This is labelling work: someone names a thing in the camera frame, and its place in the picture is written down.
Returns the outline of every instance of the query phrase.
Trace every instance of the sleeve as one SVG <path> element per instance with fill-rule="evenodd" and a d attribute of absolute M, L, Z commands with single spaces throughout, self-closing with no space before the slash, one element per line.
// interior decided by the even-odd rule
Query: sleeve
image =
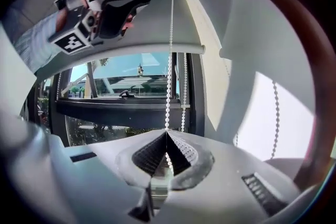
<path fill-rule="evenodd" d="M 48 38 L 56 32 L 57 14 L 41 20 L 14 43 L 17 53 L 33 73 L 61 52 L 55 44 L 48 42 Z"/>

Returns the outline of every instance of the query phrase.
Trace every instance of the window handle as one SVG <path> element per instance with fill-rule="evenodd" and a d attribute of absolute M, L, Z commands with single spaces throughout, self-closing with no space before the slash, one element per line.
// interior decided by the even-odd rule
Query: window handle
<path fill-rule="evenodd" d="M 121 98 L 134 98 L 134 94 L 129 94 L 128 90 L 124 90 L 119 94 Z"/>

